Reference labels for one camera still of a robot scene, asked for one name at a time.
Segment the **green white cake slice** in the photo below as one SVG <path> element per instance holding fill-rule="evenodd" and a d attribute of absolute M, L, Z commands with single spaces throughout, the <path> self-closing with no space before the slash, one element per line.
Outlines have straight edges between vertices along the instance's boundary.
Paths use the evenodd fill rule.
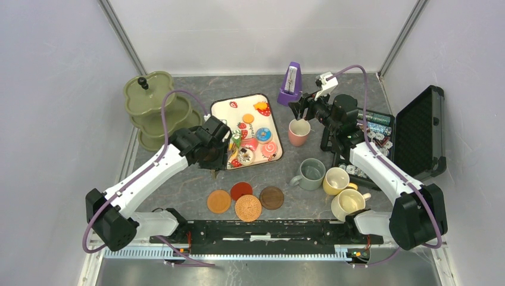
<path fill-rule="evenodd" d="M 241 130 L 234 130 L 230 139 L 230 150 L 241 146 L 242 133 Z"/>

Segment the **white chocolate drizzle donut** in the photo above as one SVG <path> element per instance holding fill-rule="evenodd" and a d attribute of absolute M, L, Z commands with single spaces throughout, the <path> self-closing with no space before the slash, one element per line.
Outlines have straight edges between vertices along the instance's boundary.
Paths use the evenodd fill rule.
<path fill-rule="evenodd" d="M 249 148 L 241 147 L 238 151 L 237 160 L 241 165 L 251 165 L 255 160 L 255 152 Z"/>

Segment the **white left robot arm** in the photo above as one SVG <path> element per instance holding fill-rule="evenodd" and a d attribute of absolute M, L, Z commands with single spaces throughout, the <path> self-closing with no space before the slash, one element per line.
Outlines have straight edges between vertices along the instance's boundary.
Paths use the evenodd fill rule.
<path fill-rule="evenodd" d="M 141 168 L 104 192 L 86 194 L 85 234 L 94 231 L 110 251 L 119 251 L 135 239 L 156 235 L 173 243 L 186 238 L 187 227 L 176 212 L 138 212 L 137 208 L 163 183 L 187 167 L 219 171 L 226 167 L 232 136 L 225 120 L 208 116 L 201 126 L 181 128 Z"/>

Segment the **blue frosted donut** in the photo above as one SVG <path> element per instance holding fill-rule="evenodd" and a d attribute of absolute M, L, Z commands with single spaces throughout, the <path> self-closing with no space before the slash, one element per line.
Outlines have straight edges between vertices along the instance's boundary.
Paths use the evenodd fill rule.
<path fill-rule="evenodd" d="M 262 127 L 256 130 L 255 138 L 259 144 L 267 144 L 272 138 L 272 131 L 267 127 Z"/>

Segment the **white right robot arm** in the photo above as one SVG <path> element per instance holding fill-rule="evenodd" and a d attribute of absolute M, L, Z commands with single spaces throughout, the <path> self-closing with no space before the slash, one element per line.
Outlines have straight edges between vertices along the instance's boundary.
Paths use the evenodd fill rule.
<path fill-rule="evenodd" d="M 346 223 L 344 236 L 349 242 L 377 235 L 392 238 L 403 250 L 442 246 L 448 226 L 441 188 L 410 176 L 377 148 L 369 137 L 366 108 L 358 108 L 357 100 L 346 94 L 337 95 L 333 103 L 304 94 L 288 106 L 296 119 L 321 123 L 334 154 L 362 170 L 392 202 L 390 212 L 364 208 L 342 215 L 339 219 Z"/>

